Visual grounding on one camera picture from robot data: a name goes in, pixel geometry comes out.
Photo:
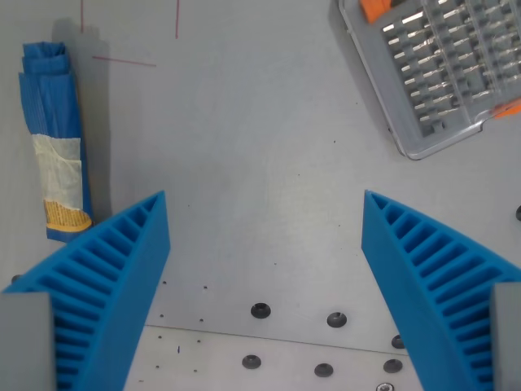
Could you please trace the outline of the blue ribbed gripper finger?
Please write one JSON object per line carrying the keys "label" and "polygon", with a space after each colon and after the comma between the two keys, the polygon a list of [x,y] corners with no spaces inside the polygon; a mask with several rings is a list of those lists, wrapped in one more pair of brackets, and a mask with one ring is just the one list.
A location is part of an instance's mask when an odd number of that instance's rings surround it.
{"label": "blue ribbed gripper finger", "polygon": [[520,269],[460,232],[373,191],[361,249],[425,390],[492,390],[493,286]]}
{"label": "blue ribbed gripper finger", "polygon": [[6,288],[45,292],[59,390],[122,390],[170,251],[160,191],[75,238]]}

